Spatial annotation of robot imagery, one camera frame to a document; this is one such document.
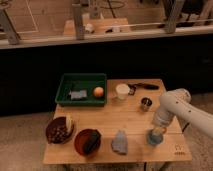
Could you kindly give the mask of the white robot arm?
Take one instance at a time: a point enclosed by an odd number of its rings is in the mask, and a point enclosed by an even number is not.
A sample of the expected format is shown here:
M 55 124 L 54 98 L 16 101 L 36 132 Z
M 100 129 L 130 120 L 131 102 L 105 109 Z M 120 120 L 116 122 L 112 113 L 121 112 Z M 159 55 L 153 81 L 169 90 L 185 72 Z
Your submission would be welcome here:
M 164 92 L 159 97 L 160 106 L 154 113 L 153 124 L 157 127 L 168 127 L 173 118 L 178 116 L 213 139 L 213 114 L 194 107 L 190 101 L 191 95 L 186 89 Z

